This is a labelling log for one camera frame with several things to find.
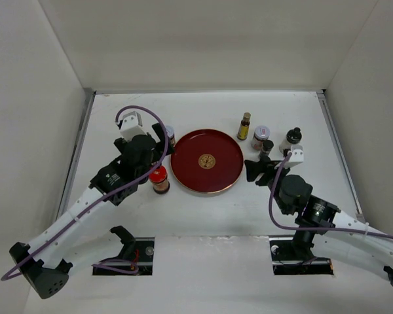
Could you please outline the yellow label oil bottle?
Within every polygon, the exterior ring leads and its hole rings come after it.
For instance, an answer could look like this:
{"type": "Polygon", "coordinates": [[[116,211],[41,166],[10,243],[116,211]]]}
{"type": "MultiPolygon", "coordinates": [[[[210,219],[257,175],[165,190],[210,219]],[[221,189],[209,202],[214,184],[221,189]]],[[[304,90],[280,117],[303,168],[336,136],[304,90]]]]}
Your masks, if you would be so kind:
{"type": "Polygon", "coordinates": [[[243,141],[246,140],[248,137],[248,131],[250,127],[250,113],[244,113],[242,120],[240,121],[240,126],[237,132],[237,139],[243,141]]]}

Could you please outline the red cap sauce bottle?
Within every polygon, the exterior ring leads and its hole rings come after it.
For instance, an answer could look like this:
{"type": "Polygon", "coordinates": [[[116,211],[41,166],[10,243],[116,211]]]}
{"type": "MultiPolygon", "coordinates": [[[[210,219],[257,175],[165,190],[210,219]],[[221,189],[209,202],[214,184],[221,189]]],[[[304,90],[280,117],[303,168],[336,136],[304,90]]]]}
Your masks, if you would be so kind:
{"type": "Polygon", "coordinates": [[[170,189],[168,180],[168,173],[164,166],[160,166],[149,175],[149,180],[152,184],[153,190],[157,194],[165,194],[170,189]]]}

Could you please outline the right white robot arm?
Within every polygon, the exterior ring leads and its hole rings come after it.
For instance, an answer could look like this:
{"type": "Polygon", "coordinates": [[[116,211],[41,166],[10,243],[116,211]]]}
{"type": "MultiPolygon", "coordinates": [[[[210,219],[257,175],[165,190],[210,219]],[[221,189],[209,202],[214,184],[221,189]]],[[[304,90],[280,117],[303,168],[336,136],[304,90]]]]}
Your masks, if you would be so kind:
{"type": "Polygon", "coordinates": [[[246,179],[270,190],[269,207],[277,204],[284,215],[295,216],[294,232],[285,253],[303,262],[315,257],[338,260],[362,268],[388,281],[393,287],[393,235],[378,231],[351,217],[329,201],[314,196],[313,187],[302,177],[290,174],[289,160],[269,158],[245,160],[246,179]]]}

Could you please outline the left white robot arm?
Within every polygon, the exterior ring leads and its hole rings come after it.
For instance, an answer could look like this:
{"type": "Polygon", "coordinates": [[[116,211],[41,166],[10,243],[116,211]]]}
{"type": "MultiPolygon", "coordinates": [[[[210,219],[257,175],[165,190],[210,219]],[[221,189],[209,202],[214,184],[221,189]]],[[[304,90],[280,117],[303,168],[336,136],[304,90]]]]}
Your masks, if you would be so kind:
{"type": "Polygon", "coordinates": [[[164,124],[153,124],[156,138],[145,133],[141,124],[123,121],[119,128],[122,136],[114,142],[119,156],[97,172],[81,197],[55,223],[28,243],[17,242],[9,250],[20,275],[43,300],[58,293],[82,268],[115,271],[112,263],[127,261],[128,267],[120,273],[134,275],[139,271],[131,259],[136,238],[123,226],[76,244],[95,223],[137,192],[174,151],[164,124]]]}

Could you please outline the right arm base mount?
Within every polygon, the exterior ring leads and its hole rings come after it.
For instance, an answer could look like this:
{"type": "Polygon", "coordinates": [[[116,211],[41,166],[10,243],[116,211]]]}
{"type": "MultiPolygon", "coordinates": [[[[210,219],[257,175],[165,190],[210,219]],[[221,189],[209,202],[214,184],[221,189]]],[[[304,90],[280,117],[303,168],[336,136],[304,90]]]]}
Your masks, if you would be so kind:
{"type": "Polygon", "coordinates": [[[275,275],[333,275],[329,258],[314,256],[314,232],[269,237],[272,271],[275,275]]]}

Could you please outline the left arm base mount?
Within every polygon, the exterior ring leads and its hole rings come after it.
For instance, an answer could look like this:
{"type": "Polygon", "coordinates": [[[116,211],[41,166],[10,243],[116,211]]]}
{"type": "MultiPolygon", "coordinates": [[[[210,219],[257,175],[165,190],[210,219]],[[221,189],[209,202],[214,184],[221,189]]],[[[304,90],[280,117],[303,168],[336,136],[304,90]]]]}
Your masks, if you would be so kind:
{"type": "Polygon", "coordinates": [[[122,243],[117,256],[106,258],[93,266],[93,276],[150,276],[153,274],[155,238],[134,237],[127,229],[116,226],[110,229],[122,243]]]}

